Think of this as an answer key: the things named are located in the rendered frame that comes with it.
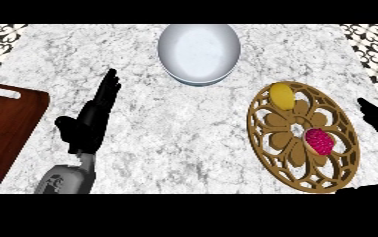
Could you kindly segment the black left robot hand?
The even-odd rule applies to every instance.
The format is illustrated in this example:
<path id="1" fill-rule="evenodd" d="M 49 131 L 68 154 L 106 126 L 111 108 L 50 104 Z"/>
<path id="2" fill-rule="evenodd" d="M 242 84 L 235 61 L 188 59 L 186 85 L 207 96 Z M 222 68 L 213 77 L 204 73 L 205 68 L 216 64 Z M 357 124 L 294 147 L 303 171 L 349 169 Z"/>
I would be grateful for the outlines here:
<path id="1" fill-rule="evenodd" d="M 111 69 L 100 82 L 95 98 L 89 100 L 75 118 L 59 116 L 55 125 L 62 141 L 69 144 L 68 153 L 95 154 L 100 148 L 109 114 L 121 88 L 117 70 Z"/>

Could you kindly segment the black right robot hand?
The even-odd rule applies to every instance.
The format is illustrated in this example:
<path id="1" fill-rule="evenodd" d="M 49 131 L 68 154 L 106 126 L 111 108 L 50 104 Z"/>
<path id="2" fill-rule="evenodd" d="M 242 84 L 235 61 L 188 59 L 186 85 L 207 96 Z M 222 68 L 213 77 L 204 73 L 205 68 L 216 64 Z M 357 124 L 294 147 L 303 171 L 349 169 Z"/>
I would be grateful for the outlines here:
<path id="1" fill-rule="evenodd" d="M 360 112 L 363 113 L 363 120 L 378 132 L 378 107 L 365 98 L 359 98 L 357 103 L 360 105 Z M 359 188 L 338 189 L 335 194 L 378 194 L 378 184 L 360 186 Z"/>

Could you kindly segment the brown openwork round placemat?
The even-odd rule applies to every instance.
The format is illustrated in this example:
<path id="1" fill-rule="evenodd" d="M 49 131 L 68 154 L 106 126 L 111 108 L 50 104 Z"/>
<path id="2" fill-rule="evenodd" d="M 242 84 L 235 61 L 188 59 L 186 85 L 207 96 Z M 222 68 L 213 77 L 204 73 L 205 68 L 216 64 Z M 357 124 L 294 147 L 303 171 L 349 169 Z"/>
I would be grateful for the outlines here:
<path id="1" fill-rule="evenodd" d="M 304 83 L 284 81 L 294 107 L 282 110 L 272 102 L 273 84 L 257 93 L 247 114 L 247 130 L 255 156 L 275 178 L 309 193 L 331 193 L 351 181 L 359 167 L 360 149 L 353 124 L 338 104 Z M 306 144 L 309 129 L 320 129 L 332 140 L 328 155 Z"/>

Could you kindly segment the white round bowl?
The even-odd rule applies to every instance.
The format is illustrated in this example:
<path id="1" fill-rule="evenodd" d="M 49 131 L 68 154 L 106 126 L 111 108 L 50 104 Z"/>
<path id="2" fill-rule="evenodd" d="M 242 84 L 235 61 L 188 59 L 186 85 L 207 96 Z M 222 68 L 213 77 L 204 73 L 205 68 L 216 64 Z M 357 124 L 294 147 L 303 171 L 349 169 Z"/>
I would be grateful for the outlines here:
<path id="1" fill-rule="evenodd" d="M 167 74 L 183 84 L 208 86 L 232 73 L 241 41 L 227 24 L 170 24 L 157 45 Z"/>

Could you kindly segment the reddish brown wooden cutting board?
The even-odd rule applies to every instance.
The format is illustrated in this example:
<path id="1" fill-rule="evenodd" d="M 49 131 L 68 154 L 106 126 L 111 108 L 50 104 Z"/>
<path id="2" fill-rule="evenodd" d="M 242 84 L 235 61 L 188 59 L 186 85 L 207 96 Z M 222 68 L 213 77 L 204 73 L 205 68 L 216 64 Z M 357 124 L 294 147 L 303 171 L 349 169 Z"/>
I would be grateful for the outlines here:
<path id="1" fill-rule="evenodd" d="M 0 182 L 49 107 L 49 93 L 0 84 L 0 89 L 21 94 L 0 96 Z"/>

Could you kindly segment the yellow lemon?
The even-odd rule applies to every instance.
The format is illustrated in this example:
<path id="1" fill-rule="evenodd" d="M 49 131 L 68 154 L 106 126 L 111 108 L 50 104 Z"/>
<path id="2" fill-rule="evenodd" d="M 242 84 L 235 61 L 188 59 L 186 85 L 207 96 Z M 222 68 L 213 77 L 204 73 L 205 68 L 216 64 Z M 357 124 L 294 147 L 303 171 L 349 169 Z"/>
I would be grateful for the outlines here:
<path id="1" fill-rule="evenodd" d="M 270 101 L 281 110 L 291 110 L 295 104 L 295 96 L 289 86 L 275 83 L 269 90 Z"/>

